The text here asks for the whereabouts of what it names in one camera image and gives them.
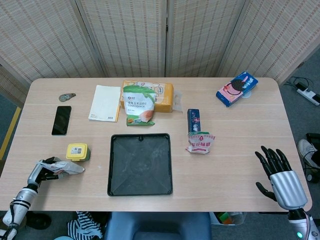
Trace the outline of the yellow orange food package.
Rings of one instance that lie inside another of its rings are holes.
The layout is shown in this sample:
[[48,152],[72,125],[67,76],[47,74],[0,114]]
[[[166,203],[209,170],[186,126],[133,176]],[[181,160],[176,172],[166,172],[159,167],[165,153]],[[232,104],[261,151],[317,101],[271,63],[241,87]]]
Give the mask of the yellow orange food package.
[[155,112],[172,112],[174,102],[174,86],[172,83],[125,80],[122,83],[122,88],[131,85],[149,88],[156,93],[154,106]]

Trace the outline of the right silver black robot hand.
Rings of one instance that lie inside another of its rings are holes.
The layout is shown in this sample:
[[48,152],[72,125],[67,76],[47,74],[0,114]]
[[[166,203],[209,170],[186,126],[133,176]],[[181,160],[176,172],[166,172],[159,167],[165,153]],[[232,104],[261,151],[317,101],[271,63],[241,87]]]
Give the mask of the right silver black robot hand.
[[271,184],[272,191],[263,187],[260,182],[255,185],[266,197],[277,202],[285,210],[293,211],[302,209],[308,202],[306,193],[301,181],[292,169],[286,155],[280,150],[273,150],[261,146],[263,154],[256,151],[264,172]]

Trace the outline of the black square plastic tray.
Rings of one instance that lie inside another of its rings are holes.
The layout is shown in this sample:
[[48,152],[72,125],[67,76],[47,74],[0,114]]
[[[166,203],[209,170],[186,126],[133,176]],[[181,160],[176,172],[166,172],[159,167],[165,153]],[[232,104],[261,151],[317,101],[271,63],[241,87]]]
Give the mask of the black square plastic tray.
[[167,133],[114,134],[110,139],[110,197],[173,193],[171,140]]

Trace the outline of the black white striped cloth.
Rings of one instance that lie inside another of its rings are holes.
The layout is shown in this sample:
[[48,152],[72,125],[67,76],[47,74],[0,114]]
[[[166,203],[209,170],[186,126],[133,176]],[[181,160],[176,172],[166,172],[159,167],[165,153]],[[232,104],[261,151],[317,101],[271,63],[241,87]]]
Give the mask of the black white striped cloth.
[[67,223],[67,234],[73,240],[101,240],[103,232],[100,223],[88,211],[77,211],[77,219]]

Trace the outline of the woven folding screen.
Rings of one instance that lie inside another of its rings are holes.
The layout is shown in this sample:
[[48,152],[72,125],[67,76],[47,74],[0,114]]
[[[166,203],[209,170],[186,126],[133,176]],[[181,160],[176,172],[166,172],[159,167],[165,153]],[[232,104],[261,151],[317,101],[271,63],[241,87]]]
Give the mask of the woven folding screen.
[[0,0],[0,94],[40,78],[233,77],[281,84],[320,46],[320,0]]

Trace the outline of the white power strip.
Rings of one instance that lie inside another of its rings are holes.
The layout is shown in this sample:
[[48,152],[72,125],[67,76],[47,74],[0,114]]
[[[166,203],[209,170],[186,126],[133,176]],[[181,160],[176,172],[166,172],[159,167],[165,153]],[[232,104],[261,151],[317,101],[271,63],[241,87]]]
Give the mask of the white power strip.
[[309,88],[307,86],[305,86],[302,83],[297,83],[296,85],[296,92],[298,94],[300,94],[301,96],[303,96],[305,99],[307,99],[308,101],[310,101],[311,103],[313,103],[316,106],[320,106],[320,94],[317,94],[315,92],[313,92],[312,90],[309,90]]

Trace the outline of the white sneaker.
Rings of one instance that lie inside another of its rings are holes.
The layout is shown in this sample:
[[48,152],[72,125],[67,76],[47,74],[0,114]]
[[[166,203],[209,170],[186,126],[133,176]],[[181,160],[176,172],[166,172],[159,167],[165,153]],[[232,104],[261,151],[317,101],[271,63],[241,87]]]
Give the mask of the white sneaker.
[[301,139],[297,145],[298,153],[303,160],[314,168],[320,169],[320,150],[308,142],[306,139]]

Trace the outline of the white paper notebook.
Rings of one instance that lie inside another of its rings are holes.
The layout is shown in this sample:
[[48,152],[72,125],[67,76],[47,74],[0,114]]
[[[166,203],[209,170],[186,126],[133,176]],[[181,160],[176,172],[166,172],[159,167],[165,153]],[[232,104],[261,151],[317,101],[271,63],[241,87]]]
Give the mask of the white paper notebook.
[[120,110],[121,88],[97,85],[88,119],[91,121],[117,122]]

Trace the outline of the white plastic snack packet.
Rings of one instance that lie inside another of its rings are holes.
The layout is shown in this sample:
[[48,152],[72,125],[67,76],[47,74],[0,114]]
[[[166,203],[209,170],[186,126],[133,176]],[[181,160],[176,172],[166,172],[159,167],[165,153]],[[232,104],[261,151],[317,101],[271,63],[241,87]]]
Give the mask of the white plastic snack packet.
[[54,174],[63,174],[67,173],[69,175],[81,174],[85,171],[85,169],[72,162],[72,161],[57,161],[54,163],[44,163],[43,161],[38,161],[38,165],[41,167],[53,172]]

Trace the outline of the colourful storage box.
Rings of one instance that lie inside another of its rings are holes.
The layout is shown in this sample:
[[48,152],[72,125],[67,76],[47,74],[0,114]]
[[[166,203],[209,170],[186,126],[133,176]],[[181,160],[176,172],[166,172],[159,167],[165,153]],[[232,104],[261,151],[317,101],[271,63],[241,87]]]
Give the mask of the colourful storage box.
[[244,223],[246,212],[209,212],[212,225],[237,226]]

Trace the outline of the dark blue slim box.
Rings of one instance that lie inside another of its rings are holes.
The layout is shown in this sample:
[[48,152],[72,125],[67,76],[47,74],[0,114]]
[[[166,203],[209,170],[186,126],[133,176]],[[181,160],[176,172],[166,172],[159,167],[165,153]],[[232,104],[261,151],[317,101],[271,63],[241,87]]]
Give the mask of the dark blue slim box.
[[201,131],[201,120],[199,109],[189,108],[187,110],[188,134]]

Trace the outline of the blue chair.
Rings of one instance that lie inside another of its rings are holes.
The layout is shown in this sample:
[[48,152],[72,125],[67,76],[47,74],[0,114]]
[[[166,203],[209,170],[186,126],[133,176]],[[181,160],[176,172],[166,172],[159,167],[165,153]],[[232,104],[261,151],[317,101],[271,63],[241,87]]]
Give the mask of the blue chair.
[[208,212],[112,212],[104,240],[212,240]]

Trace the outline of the green tub yellow lid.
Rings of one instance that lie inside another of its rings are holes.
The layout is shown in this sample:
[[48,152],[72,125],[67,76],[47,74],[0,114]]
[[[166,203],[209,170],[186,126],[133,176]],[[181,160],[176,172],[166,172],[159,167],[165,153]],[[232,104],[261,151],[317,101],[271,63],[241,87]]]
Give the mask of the green tub yellow lid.
[[70,143],[67,146],[65,157],[73,162],[88,161],[91,157],[91,150],[86,143]]

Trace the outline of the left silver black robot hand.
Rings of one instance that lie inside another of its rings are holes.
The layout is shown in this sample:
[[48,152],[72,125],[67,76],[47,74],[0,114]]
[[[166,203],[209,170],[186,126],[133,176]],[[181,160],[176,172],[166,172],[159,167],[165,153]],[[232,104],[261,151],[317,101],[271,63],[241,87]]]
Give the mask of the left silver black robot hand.
[[52,170],[49,170],[41,165],[55,164],[59,161],[60,159],[55,156],[38,161],[27,179],[27,186],[33,186],[34,189],[38,189],[42,181],[61,179],[62,174],[55,174]]

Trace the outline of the green corn starch bag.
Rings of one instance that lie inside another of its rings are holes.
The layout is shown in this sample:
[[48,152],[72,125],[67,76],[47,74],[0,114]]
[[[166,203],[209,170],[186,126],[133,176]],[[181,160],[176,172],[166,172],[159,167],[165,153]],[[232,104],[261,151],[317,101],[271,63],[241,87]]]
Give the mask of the green corn starch bag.
[[156,93],[148,87],[127,85],[123,88],[127,126],[153,126]]

